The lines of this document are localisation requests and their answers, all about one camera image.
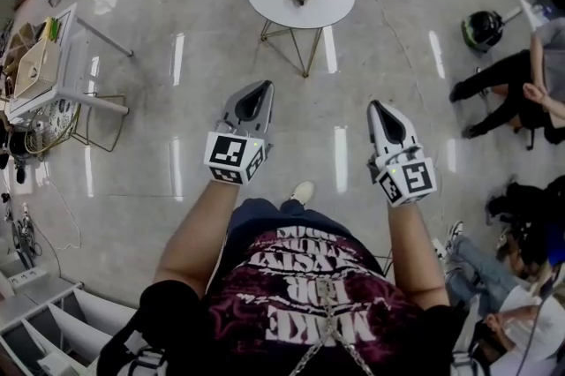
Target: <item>polished floor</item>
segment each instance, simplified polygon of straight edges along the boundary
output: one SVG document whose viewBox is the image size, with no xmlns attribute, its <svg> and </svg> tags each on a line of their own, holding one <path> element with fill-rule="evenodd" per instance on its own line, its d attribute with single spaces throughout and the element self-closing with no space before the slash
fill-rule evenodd
<svg viewBox="0 0 565 376">
<path fill-rule="evenodd" d="M 349 227 L 377 255 L 389 251 L 384 194 L 365 167 L 372 152 L 365 108 L 371 99 L 397 106 L 415 124 L 435 160 L 440 189 L 420 202 L 432 235 L 444 237 L 463 219 L 470 235 L 491 248 L 497 229 L 485 225 L 492 189 L 517 174 L 545 185 L 565 172 L 565 146 L 541 136 L 527 152 L 525 134 L 500 128 L 461 140 L 460 130 L 487 106 L 474 98 L 456 107 L 451 86 L 477 65 L 488 66 L 529 43 L 518 17 L 487 56 L 463 44 L 467 14 L 506 13 L 518 0 L 357 0 L 348 17 L 324 33 L 309 79 L 300 77 L 260 43 L 262 18 L 247 0 L 63 0 L 101 30 L 131 47 L 135 57 L 91 45 L 85 90 L 125 94 L 131 108 L 112 154 L 65 142 L 44 163 L 32 162 L 24 185 L 4 172 L 17 204 L 26 202 L 57 251 L 63 276 L 129 304 L 150 283 L 163 246 L 209 179 L 202 164 L 207 133 L 225 100 L 240 87 L 270 79 L 275 106 L 274 149 L 253 183 L 240 192 L 275 204 L 299 182 L 318 187 L 312 208 Z M 29 0 L 18 23 L 53 14 L 44 0 Z M 303 32 L 305 48 L 313 35 Z M 289 56 L 287 37 L 278 44 Z M 489 100 L 489 108 L 496 100 Z M 109 142 L 118 117 L 95 111 L 91 133 Z M 42 238 L 42 260 L 56 269 Z"/>
</svg>

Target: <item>white t-shirt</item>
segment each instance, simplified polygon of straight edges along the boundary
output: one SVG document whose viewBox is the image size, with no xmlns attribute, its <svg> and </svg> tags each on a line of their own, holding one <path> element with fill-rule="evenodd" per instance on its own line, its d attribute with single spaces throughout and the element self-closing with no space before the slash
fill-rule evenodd
<svg viewBox="0 0 565 376">
<path fill-rule="evenodd" d="M 526 305 L 539 305 L 539 297 L 533 297 L 520 285 L 517 285 L 502 304 L 501 312 L 524 307 Z M 516 345 L 516 351 L 524 354 L 530 340 L 533 320 L 507 321 L 504 333 Z M 543 360 L 552 356 L 565 340 L 565 309 L 554 297 L 547 299 L 539 314 L 538 325 L 528 351 L 528 360 Z"/>
</svg>

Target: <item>white table leg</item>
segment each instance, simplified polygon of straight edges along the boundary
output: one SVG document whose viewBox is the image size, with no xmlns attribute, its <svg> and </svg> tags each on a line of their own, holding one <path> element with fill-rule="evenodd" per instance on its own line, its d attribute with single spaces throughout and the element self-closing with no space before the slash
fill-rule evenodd
<svg viewBox="0 0 565 376">
<path fill-rule="evenodd" d="M 69 100 L 73 100 L 75 102 L 79 102 L 81 104 L 92 106 L 93 108 L 101 108 L 101 109 L 108 109 L 122 116 L 125 116 L 130 109 L 126 106 L 122 106 L 121 104 L 115 104 L 113 102 L 108 102 L 107 100 L 103 100 L 101 98 L 96 98 L 92 95 L 82 94 L 79 91 L 62 88 L 59 90 L 59 96 L 63 98 L 67 98 Z"/>
<path fill-rule="evenodd" d="M 94 34 L 96 37 L 100 37 L 102 40 L 104 40 L 106 43 L 108 43 L 109 45 L 111 45 L 112 47 L 114 47 L 115 49 L 120 51 L 121 53 L 124 53 L 126 56 L 133 56 L 133 51 L 131 51 L 130 49 L 125 49 L 122 45 L 120 45 L 116 41 L 113 41 L 112 39 L 110 39 L 106 34 L 101 33 L 95 27 L 89 25 L 81 17 L 77 16 L 76 20 L 77 20 L 77 23 L 79 23 L 79 25 L 86 28 L 88 31 L 90 31 L 92 34 Z"/>
</svg>

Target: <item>round white table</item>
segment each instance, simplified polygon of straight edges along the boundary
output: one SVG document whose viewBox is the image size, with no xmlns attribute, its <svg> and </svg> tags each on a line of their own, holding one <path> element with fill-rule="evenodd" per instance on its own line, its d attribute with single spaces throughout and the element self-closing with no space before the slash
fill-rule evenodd
<svg viewBox="0 0 565 376">
<path fill-rule="evenodd" d="M 249 0 L 249 2 L 255 11 L 266 19 L 260 34 L 262 41 L 267 41 L 274 35 L 290 33 L 302 66 L 302 76 L 306 78 L 312 68 L 322 29 L 345 18 L 353 8 L 355 0 L 306 0 L 304 5 L 300 5 L 297 0 Z M 268 34 L 267 31 L 272 23 L 284 26 L 286 29 Z M 300 55 L 294 29 L 316 30 L 307 66 L 304 65 Z"/>
</svg>

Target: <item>dark shirt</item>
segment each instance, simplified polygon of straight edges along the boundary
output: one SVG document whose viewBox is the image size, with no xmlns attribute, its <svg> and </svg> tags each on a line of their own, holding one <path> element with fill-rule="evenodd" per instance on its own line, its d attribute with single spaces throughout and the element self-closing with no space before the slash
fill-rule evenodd
<svg viewBox="0 0 565 376">
<path fill-rule="evenodd" d="M 448 374 L 461 321 L 447 306 L 412 304 L 355 238 L 293 225 L 222 259 L 232 267 L 202 300 L 181 282 L 146 289 L 130 323 L 102 350 L 98 374 L 115 375 L 132 360 L 124 343 L 138 331 L 165 351 L 168 375 L 288 375 L 324 330 L 317 278 L 334 282 L 337 328 L 375 374 Z M 330 338 L 300 374 L 364 373 Z"/>
</svg>

